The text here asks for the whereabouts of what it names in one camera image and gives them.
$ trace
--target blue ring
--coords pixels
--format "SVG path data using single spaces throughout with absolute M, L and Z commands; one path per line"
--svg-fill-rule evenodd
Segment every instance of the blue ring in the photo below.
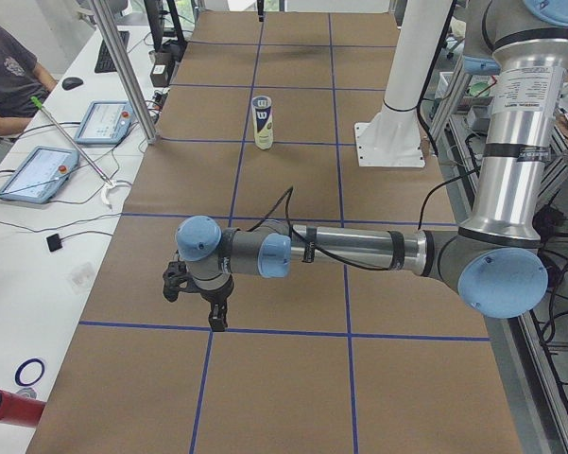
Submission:
M 21 381 L 21 373 L 23 372 L 25 367 L 27 367 L 29 364 L 33 364 L 34 362 L 40 364 L 40 367 L 42 367 L 42 370 L 40 371 L 40 375 L 35 380 L 30 381 L 29 383 L 24 383 L 23 381 Z M 45 370 L 46 370 L 46 365 L 44 364 L 44 361 L 42 361 L 41 359 L 39 359 L 39 358 L 28 359 L 26 362 L 24 362 L 23 364 L 21 364 L 17 368 L 17 372 L 15 372 L 15 383 L 17 383 L 19 386 L 24 386 L 24 387 L 35 385 L 44 376 Z

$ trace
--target tennis ball can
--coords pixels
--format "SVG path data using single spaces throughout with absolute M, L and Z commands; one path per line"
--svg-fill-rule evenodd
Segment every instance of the tennis ball can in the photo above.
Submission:
M 271 98 L 255 96 L 252 98 L 252 122 L 254 123 L 254 143 L 260 149 L 273 145 L 273 111 Z

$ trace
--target red cylinder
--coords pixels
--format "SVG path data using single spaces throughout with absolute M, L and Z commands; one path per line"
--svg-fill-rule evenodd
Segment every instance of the red cylinder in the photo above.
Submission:
M 0 390 L 0 423 L 35 428 L 44 405 L 42 401 Z

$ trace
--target gray t-shirt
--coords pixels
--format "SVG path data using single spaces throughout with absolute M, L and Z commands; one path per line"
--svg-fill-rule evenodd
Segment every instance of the gray t-shirt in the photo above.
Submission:
M 29 118 L 38 111 L 29 100 L 44 101 L 48 91 L 32 71 L 36 56 L 0 27 L 0 116 Z

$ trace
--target white support pillar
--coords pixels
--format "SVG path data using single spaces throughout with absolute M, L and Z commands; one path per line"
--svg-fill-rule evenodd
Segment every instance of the white support pillar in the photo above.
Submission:
M 408 0 L 382 110 L 355 124 L 360 166 L 424 167 L 416 106 L 452 0 Z

